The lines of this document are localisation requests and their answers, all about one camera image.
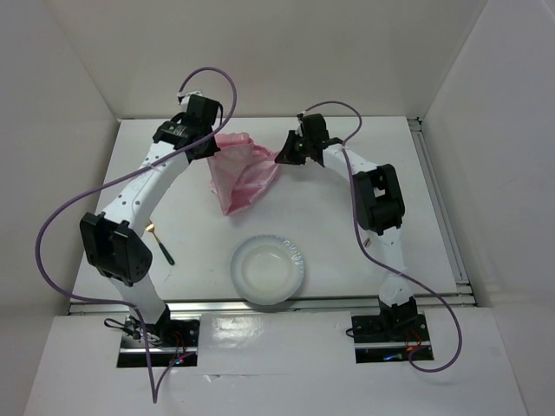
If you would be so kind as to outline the pink satin cloth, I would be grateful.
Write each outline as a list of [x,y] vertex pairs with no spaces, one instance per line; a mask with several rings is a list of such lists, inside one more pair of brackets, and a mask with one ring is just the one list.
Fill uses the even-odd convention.
[[207,160],[211,189],[225,216],[252,207],[277,178],[277,153],[248,133],[217,134],[219,151]]

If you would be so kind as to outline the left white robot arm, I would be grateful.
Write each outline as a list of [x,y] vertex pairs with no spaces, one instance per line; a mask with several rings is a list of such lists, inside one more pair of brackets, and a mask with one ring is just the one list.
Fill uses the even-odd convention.
[[219,151],[212,127],[222,105],[192,94],[182,112],[163,122],[153,135],[142,173],[131,179],[100,213],[87,213],[80,222],[88,263],[131,305],[131,322],[153,346],[170,343],[179,331],[166,303],[149,276],[153,254],[142,236],[158,203],[171,184],[196,159]]

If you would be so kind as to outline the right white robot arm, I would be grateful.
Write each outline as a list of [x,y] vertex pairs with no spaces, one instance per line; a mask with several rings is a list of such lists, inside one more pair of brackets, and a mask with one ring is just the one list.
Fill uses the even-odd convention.
[[406,209],[396,170],[390,164],[366,160],[343,140],[331,137],[321,114],[300,113],[297,120],[298,128],[288,132],[275,161],[300,166],[311,159],[346,179],[362,252],[385,270],[378,316],[371,323],[354,323],[347,333],[364,342],[401,341],[415,324],[418,311],[414,291],[404,276],[401,226]]

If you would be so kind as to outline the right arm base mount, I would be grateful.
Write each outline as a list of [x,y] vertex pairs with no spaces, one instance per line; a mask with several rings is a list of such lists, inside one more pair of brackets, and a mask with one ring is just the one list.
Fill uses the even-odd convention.
[[389,331],[382,328],[377,315],[353,315],[345,334],[354,342],[357,364],[408,361],[411,352],[415,352],[414,361],[434,359],[424,314],[404,327]]

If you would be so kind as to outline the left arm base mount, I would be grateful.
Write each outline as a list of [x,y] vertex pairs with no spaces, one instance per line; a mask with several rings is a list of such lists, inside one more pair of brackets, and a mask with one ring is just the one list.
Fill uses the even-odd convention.
[[163,335],[143,335],[139,323],[131,316],[124,322],[106,318],[104,326],[121,332],[121,342],[116,366],[118,368],[147,367],[146,345],[151,354],[152,367],[196,367],[200,320],[172,321]]

